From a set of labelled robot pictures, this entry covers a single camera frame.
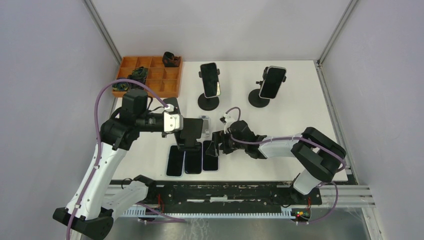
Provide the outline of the light blue case phone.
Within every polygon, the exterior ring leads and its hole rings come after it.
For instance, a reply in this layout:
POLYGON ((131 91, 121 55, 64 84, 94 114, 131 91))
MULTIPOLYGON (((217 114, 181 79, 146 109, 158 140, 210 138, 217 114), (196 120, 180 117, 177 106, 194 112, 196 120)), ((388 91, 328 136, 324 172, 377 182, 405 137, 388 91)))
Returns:
POLYGON ((181 177, 184 170, 184 157, 185 152, 180 151, 176 145, 169 148, 166 176, 168 177, 181 177))

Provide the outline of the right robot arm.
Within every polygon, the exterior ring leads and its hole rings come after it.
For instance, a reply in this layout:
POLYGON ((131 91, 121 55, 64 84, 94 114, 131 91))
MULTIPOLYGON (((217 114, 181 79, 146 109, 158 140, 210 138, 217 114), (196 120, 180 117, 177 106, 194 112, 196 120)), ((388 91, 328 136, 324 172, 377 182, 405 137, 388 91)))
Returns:
POLYGON ((228 155, 243 150, 253 159, 295 158, 304 170, 294 179, 289 199, 302 204, 309 193, 333 181, 336 173, 346 168, 346 150, 314 127, 289 136, 255 134, 244 120, 226 124, 224 130, 212 133, 205 152, 209 156, 228 155))

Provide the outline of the white silver folding stand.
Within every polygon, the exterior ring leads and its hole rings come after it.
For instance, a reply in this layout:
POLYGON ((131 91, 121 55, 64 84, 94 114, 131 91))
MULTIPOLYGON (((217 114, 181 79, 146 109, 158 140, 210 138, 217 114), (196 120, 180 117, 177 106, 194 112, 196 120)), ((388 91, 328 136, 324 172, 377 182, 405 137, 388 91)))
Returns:
POLYGON ((210 137, 211 131, 210 131, 210 117, 207 115, 200 115, 198 117, 202 120, 202 131, 201 131, 201 137, 204 139, 207 139, 210 137))

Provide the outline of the wooden round base stand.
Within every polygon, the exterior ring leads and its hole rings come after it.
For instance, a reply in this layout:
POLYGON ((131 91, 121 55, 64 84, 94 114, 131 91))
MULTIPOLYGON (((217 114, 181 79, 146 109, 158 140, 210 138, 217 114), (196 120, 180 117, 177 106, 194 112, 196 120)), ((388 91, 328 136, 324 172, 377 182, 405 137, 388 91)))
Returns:
POLYGON ((170 97, 163 99, 163 102, 166 104, 166 107, 164 107, 164 110, 171 115, 174 114, 180 114, 180 107, 178 103, 178 99, 176 97, 170 97))

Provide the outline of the black folding stand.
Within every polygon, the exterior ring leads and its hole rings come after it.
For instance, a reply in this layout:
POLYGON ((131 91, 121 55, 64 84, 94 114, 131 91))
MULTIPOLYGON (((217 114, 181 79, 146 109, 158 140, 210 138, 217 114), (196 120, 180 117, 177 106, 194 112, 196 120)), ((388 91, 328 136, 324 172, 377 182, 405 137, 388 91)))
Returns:
POLYGON ((184 118, 182 130, 174 133, 176 145, 183 152, 197 152, 201 148, 198 139, 202 137, 203 120, 201 118, 184 118))

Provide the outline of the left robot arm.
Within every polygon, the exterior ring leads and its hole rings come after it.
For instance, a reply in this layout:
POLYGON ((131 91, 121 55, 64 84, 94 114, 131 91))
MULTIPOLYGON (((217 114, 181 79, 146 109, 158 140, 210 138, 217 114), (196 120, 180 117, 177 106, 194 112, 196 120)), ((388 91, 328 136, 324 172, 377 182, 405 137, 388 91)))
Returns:
POLYGON ((140 200, 145 204, 156 200, 157 190, 140 182, 104 200, 113 175, 140 133, 164 132, 164 114, 149 114, 148 98, 145 90, 131 89, 108 120, 103 124, 94 120, 97 143, 91 163, 70 202, 53 213, 53 219, 66 226, 65 239, 77 234, 103 240, 128 208, 140 200))

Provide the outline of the purple case phone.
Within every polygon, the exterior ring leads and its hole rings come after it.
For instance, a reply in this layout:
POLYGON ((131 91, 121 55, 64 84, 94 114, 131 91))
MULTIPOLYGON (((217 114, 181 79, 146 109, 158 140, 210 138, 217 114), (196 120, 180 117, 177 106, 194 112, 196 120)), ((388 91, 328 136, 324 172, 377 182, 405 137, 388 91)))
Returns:
POLYGON ((202 143, 202 170, 204 172, 216 172, 219 170, 219 158, 207 154, 210 144, 210 140, 205 140, 202 143))

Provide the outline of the black phone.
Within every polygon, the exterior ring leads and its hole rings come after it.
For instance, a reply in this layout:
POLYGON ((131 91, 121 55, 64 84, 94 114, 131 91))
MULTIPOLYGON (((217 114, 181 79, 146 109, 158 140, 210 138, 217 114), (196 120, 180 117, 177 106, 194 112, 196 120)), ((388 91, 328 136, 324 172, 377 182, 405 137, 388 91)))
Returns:
POLYGON ((194 148, 188 148, 184 153, 184 172, 197 175, 202 172, 202 144, 197 142, 194 148))

